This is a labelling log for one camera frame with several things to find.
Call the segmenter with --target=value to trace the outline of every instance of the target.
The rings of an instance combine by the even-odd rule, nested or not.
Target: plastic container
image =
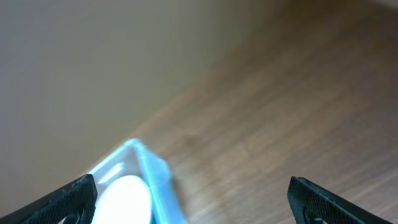
[[[130,139],[95,166],[89,174],[95,180],[98,198],[116,179],[136,175],[144,179],[152,199],[152,221],[156,224],[186,224],[172,186],[165,160],[148,150],[139,139]]]

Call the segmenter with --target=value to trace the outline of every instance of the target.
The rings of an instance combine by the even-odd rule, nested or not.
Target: light blue bin
[[[143,178],[152,197],[152,221],[156,224],[186,224],[172,186],[172,175],[165,160],[148,150],[139,139],[130,139],[95,166],[92,174],[98,198],[116,179],[125,175]]]

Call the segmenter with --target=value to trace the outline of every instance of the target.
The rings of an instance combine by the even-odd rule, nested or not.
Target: wood grain
[[[294,223],[292,175],[398,223],[397,123],[398,13],[292,1],[131,136],[190,223]]]

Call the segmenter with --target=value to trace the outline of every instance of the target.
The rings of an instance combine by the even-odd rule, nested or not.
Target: white round object
[[[150,192],[139,177],[127,175],[110,184],[96,203],[93,224],[149,224]]]

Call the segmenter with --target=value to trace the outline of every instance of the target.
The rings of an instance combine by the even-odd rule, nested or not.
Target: white egg
[[[150,192],[139,177],[128,175],[115,180],[96,203],[93,224],[149,224]]]

